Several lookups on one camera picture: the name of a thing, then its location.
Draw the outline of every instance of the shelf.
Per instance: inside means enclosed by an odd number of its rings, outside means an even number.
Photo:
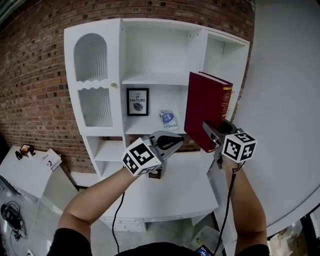
[[[188,86],[189,73],[127,71],[123,76],[122,84]]]
[[[100,140],[94,160],[96,161],[121,161],[125,151],[122,140]]]
[[[179,125],[178,130],[172,131],[176,134],[185,134],[185,122],[176,115]],[[157,131],[164,131],[163,124],[161,123],[158,114],[150,114],[148,116],[128,116],[125,124],[125,134],[153,134]]]
[[[123,162],[105,162],[102,172],[102,178],[107,178],[112,174],[115,174],[117,171],[121,170],[124,166]]]
[[[204,56],[203,72],[219,77],[223,60],[225,43],[208,37]]]

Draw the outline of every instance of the small box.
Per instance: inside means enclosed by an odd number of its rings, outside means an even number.
[[[245,132],[226,135],[222,155],[241,163],[253,157],[256,146],[257,140]]]
[[[161,165],[161,161],[141,138],[125,149],[121,160],[133,176],[151,173]]]
[[[160,180],[161,172],[162,172],[162,166],[160,166],[158,169],[155,169],[153,172],[149,172],[149,178]]]
[[[23,155],[24,157],[29,157],[32,158],[32,155],[34,153],[34,146],[32,145],[22,145],[22,147],[20,148],[20,153],[21,155]]]

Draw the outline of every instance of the white table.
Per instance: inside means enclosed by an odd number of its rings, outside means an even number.
[[[138,178],[125,192],[116,230],[145,231],[145,222],[186,218],[195,224],[213,212],[219,205],[207,176],[209,160],[212,162],[213,158],[201,152],[175,153],[164,163],[161,179],[148,178],[148,175]],[[96,174],[73,172],[71,176],[80,186],[99,181]],[[84,180],[92,183],[84,184],[81,182]],[[121,198],[101,217],[109,227],[120,201]]]
[[[59,166],[55,171],[48,168],[41,157],[45,152],[35,150],[32,158],[16,157],[19,146],[12,146],[0,165],[0,175],[31,200],[37,198],[58,214],[62,214],[78,191]]]

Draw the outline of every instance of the hand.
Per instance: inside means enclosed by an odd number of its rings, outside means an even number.
[[[237,169],[238,167],[238,163],[232,161],[230,158],[224,155],[222,156],[222,169],[232,172],[232,169]]]

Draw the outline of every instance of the small card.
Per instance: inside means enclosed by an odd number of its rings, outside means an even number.
[[[165,131],[179,130],[177,119],[171,110],[160,110],[159,115]]]

